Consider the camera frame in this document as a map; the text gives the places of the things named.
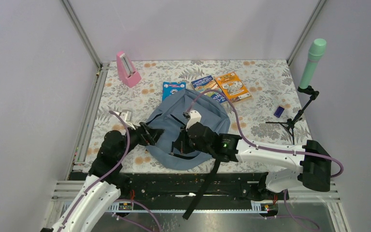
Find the blue student backpack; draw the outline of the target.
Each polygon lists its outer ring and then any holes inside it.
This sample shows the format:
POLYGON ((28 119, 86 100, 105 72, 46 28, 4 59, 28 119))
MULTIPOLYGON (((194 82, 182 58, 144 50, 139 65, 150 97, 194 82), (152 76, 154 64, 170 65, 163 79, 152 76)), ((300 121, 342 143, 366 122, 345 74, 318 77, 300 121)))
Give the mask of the blue student backpack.
POLYGON ((211 171, 183 214, 184 219, 189 219, 214 181, 220 164, 230 161, 220 146, 221 137, 228 133, 230 118, 216 100, 183 89, 163 100, 146 125, 158 132, 146 150, 166 168, 185 171, 214 159, 211 171))

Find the orange book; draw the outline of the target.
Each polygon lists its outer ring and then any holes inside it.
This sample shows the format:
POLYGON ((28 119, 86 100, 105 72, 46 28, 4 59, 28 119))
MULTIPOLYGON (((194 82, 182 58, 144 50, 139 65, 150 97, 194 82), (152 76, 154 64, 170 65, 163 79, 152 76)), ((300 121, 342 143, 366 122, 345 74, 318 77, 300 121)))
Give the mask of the orange book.
POLYGON ((232 102, 241 102, 252 98, 248 88, 235 72, 227 73, 214 78, 224 95, 232 102))

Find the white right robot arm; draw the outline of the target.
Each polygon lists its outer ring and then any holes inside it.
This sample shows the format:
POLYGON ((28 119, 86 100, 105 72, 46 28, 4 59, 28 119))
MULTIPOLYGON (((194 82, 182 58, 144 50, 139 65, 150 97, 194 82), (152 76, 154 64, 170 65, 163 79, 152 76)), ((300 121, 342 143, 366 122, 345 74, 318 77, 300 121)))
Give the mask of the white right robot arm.
POLYGON ((269 172, 265 181, 258 185, 257 191, 264 199, 300 185, 314 191, 330 191, 332 160, 313 140, 308 140, 304 146, 255 145, 240 135, 218 134, 197 122, 183 127, 172 146, 185 154, 194 151, 206 153, 220 162, 262 162, 282 167, 281 171, 269 172))

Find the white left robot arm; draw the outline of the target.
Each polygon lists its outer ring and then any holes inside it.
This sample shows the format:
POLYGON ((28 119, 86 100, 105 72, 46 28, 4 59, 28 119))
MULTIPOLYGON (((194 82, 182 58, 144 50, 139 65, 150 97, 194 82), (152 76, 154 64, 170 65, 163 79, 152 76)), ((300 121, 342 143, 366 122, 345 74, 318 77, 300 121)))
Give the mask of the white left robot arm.
POLYGON ((59 220, 43 232, 90 232, 118 198, 130 194, 129 177, 121 173, 122 161, 136 146, 155 145, 163 129, 145 123, 128 127, 126 134, 111 130, 104 136, 82 188, 59 220))

